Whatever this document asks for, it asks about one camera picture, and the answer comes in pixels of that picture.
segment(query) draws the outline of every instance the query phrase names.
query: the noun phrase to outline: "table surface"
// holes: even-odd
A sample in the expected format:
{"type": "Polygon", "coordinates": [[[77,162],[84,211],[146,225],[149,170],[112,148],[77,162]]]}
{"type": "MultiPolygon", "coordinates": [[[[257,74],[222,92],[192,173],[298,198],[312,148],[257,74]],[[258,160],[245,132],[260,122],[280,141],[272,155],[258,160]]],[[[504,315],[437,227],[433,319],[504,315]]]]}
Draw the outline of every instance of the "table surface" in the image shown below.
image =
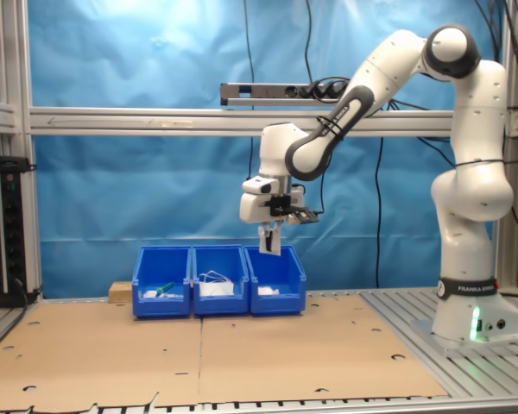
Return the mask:
{"type": "MultiPolygon", "coordinates": [[[[309,292],[315,296],[361,296],[389,324],[409,350],[447,390],[448,397],[387,398],[314,401],[277,401],[232,404],[202,404],[157,408],[154,401],[141,407],[100,409],[88,414],[162,414],[165,412],[215,411],[219,413],[270,412],[518,412],[518,346],[479,351],[463,350],[445,358],[424,342],[410,324],[433,319],[437,296],[433,288],[375,289],[361,291],[309,292]]],[[[518,298],[509,298],[518,307],[518,298]]],[[[53,299],[46,303],[107,302],[107,298],[53,299]]],[[[16,320],[19,309],[0,309],[0,335],[16,320]]]]}

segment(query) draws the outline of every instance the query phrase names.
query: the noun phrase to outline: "white cable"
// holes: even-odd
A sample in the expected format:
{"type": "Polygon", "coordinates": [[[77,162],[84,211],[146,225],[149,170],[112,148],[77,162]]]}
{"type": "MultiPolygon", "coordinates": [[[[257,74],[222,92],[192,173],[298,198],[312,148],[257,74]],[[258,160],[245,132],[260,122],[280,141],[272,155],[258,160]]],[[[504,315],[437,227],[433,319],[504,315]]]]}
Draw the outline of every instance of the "white cable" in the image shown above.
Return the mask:
{"type": "Polygon", "coordinates": [[[228,279],[226,276],[224,276],[221,273],[217,273],[214,270],[210,270],[207,273],[200,273],[199,277],[201,278],[202,276],[204,277],[204,282],[203,283],[231,282],[231,280],[228,279]]]}

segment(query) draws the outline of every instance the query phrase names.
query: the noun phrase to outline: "green status light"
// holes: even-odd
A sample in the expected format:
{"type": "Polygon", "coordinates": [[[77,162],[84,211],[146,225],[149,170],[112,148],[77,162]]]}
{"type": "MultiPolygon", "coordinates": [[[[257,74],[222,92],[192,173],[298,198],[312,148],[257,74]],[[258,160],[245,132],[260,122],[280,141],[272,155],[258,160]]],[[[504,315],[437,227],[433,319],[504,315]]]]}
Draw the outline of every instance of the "green status light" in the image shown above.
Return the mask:
{"type": "Polygon", "coordinates": [[[470,329],[470,340],[475,341],[477,336],[477,322],[480,320],[480,307],[476,306],[472,312],[472,325],[470,329]]]}

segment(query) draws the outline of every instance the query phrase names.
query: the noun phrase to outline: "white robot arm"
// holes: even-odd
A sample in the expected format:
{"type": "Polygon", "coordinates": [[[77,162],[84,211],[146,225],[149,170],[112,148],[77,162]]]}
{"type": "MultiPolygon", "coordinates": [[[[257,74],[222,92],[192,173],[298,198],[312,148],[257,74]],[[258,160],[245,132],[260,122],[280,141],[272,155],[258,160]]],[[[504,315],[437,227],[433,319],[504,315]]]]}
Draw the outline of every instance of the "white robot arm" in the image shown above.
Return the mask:
{"type": "Polygon", "coordinates": [[[442,238],[441,300],[433,331],[456,343],[517,339],[518,310],[497,293],[484,227],[507,214],[513,201],[502,163],[506,73],[500,64],[481,60],[464,27],[445,25],[427,39],[407,30],[393,33],[362,63],[334,110],[320,118],[312,133],[292,123],[267,126],[259,175],[243,183],[240,217],[261,224],[263,253],[280,254],[284,221],[318,221],[305,207],[302,189],[291,186],[291,177],[318,178],[353,126],[417,73],[451,81],[457,92],[451,135],[456,168],[432,186],[442,238]]]}

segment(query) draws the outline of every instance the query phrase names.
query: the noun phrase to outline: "green object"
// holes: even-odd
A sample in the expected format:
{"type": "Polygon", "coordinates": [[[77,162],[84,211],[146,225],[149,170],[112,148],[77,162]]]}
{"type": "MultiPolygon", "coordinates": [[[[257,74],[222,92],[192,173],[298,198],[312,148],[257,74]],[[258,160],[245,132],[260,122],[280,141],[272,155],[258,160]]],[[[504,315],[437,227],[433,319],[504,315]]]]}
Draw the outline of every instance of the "green object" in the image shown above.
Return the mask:
{"type": "Polygon", "coordinates": [[[477,321],[480,319],[480,308],[476,306],[472,312],[472,325],[470,329],[470,340],[475,341],[477,339],[477,321]]]}
{"type": "Polygon", "coordinates": [[[166,285],[164,285],[163,287],[160,287],[159,289],[157,289],[155,291],[155,297],[158,298],[161,296],[162,293],[168,291],[170,288],[172,288],[174,286],[174,282],[169,282],[167,283],[166,285]]]}

